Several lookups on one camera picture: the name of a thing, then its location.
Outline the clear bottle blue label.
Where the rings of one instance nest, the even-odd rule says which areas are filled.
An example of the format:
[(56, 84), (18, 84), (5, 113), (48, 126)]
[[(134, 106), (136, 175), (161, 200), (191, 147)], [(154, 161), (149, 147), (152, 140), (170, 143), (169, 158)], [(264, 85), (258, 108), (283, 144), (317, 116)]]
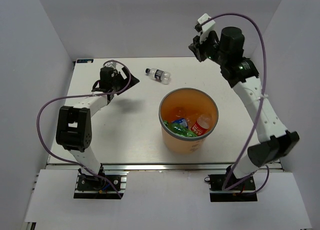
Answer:
[(172, 123), (177, 123), (177, 124), (179, 124), (179, 125), (181, 125), (181, 126), (183, 126), (185, 128), (189, 127), (188, 122), (187, 122), (187, 120), (185, 118), (177, 119), (175, 121), (172, 121)]

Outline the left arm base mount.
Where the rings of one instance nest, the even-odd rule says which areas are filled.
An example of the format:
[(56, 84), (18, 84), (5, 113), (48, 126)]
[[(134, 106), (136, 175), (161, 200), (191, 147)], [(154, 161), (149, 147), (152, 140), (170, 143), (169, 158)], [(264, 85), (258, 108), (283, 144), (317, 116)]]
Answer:
[[(123, 196), (127, 183), (127, 175), (125, 173), (107, 173), (105, 177), (114, 185), (119, 194)], [(75, 185), (74, 199), (120, 199), (107, 181), (92, 175), (78, 173)]]

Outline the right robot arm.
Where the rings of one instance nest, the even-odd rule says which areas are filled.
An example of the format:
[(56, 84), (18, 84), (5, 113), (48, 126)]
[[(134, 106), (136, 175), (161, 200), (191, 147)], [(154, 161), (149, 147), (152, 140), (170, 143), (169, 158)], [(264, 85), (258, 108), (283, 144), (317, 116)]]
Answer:
[(222, 76), (241, 99), (252, 122), (252, 132), (257, 133), (259, 143), (244, 145), (245, 154), (226, 170), (222, 188), (238, 189), (252, 173), (262, 166), (287, 156), (300, 137), (290, 132), (279, 120), (267, 96), (251, 59), (243, 56), (245, 37), (237, 27), (223, 28), (218, 36), (212, 28), (196, 26), (189, 49), (199, 62), (209, 59), (220, 66)]

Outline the clear bottle red label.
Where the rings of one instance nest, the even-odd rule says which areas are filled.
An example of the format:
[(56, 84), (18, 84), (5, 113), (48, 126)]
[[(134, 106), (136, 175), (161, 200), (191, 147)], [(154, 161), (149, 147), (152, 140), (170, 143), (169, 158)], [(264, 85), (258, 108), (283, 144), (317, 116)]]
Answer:
[(201, 114), (191, 127), (191, 131), (197, 136), (202, 136), (209, 130), (211, 122), (212, 118), (209, 114)]

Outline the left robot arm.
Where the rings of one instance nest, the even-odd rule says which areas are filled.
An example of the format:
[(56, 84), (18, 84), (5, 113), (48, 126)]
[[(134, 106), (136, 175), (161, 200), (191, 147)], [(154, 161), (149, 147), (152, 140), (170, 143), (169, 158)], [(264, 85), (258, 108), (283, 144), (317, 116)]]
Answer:
[(122, 68), (126, 78), (115, 66), (104, 66), (100, 69), (100, 79), (92, 86), (92, 94), (73, 106), (62, 106), (59, 110), (56, 142), (67, 150), (90, 174), (88, 183), (94, 189), (101, 189), (106, 183), (102, 164), (97, 160), (91, 148), (93, 139), (91, 118), (107, 106), (115, 94), (138, 84), (138, 78)]

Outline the orange juice bottle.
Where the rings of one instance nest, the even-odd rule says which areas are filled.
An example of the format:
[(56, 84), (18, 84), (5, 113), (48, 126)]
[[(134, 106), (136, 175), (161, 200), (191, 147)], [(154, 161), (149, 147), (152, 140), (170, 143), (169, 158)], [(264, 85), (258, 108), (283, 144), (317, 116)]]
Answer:
[(173, 115), (174, 115), (175, 117), (177, 117), (178, 119), (180, 119), (180, 118), (186, 118), (186, 117), (188, 117), (188, 115), (189, 115), (189, 111), (188, 111), (188, 109), (186, 109), (185, 107), (179, 106), (179, 107), (176, 107), (176, 108), (173, 110)]

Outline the green plastic bottle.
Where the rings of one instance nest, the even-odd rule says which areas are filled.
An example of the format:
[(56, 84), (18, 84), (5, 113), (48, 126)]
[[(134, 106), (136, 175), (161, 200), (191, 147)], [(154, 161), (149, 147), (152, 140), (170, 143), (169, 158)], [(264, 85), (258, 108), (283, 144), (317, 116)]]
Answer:
[(184, 125), (181, 125), (177, 122), (164, 121), (163, 123), (171, 132), (177, 135), (184, 137), (197, 137), (197, 135), (193, 131), (187, 129)]

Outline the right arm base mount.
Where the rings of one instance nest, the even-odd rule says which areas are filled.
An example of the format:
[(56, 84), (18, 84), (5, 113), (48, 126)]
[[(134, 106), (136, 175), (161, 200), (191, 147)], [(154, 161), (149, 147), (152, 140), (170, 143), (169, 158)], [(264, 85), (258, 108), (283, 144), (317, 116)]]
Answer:
[(211, 202), (256, 202), (258, 200), (252, 176), (231, 190), (222, 190), (224, 180), (224, 174), (211, 174), (204, 178), (204, 182), (209, 185)]

